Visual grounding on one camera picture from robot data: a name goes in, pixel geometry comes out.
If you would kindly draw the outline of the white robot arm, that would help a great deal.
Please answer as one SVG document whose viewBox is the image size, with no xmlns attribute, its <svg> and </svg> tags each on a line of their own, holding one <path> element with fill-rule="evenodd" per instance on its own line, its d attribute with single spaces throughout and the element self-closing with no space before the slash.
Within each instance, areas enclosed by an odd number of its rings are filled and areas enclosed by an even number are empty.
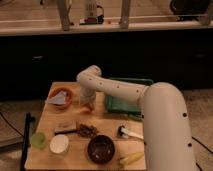
<svg viewBox="0 0 213 171">
<path fill-rule="evenodd" d="M 96 65 L 81 71 L 76 80 L 83 103 L 93 102 L 96 92 L 104 92 L 141 109 L 147 171 L 197 171 L 186 102 L 174 85 L 106 79 Z"/>
</svg>

